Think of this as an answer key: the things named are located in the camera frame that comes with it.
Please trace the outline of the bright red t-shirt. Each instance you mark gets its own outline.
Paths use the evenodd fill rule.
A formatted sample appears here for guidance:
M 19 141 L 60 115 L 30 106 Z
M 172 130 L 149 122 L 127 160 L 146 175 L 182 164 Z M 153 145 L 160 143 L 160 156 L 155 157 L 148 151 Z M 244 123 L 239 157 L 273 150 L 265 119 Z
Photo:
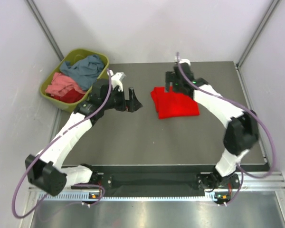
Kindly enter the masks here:
M 165 87 L 155 87 L 151 91 L 151 98 L 159 119 L 198 116 L 200 114 L 197 102 L 184 94 L 173 92 L 172 87 L 168 92 Z

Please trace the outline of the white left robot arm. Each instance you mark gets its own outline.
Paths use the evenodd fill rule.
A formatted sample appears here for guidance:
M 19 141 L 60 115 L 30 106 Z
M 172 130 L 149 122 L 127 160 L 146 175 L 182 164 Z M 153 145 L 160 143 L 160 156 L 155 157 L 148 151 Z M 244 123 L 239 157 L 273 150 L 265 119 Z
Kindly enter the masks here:
M 84 184 L 94 188 L 98 176 L 91 165 L 80 164 L 63 168 L 63 162 L 80 138 L 104 115 L 106 110 L 133 113 L 142 107 L 134 89 L 129 88 L 125 99 L 123 72 L 108 72 L 109 79 L 98 79 L 88 99 L 80 102 L 71 113 L 67 123 L 50 143 L 50 146 L 25 160 L 26 176 L 30 184 L 51 196 L 57 196 L 64 188 Z

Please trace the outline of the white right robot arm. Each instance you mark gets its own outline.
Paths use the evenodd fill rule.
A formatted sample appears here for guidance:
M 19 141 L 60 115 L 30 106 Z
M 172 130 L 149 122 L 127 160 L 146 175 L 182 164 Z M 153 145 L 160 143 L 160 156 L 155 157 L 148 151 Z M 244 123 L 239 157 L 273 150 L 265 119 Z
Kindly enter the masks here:
M 211 112 L 224 126 L 224 151 L 210 174 L 213 184 L 225 187 L 237 165 L 259 140 L 255 112 L 238 108 L 203 78 L 195 79 L 188 59 L 175 58 L 173 71 L 165 74 L 165 89 L 183 94 Z

